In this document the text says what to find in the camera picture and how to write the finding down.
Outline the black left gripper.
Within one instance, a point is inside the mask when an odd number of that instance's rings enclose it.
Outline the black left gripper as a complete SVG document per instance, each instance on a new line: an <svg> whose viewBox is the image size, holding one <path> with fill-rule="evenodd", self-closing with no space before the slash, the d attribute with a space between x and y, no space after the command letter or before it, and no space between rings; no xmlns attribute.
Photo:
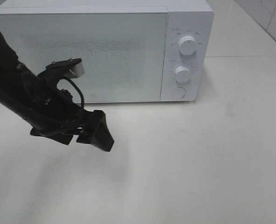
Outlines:
<svg viewBox="0 0 276 224"><path fill-rule="evenodd" d="M79 135L77 143L111 151L114 139L107 127L106 114L101 110L88 112L84 109L83 94L72 79L41 79L23 63L18 63L16 69L20 78L20 96L16 98L19 115L32 126L32 136L68 145L75 135ZM80 105L73 102L68 90L57 88L61 80L75 88L80 95Z"/></svg>

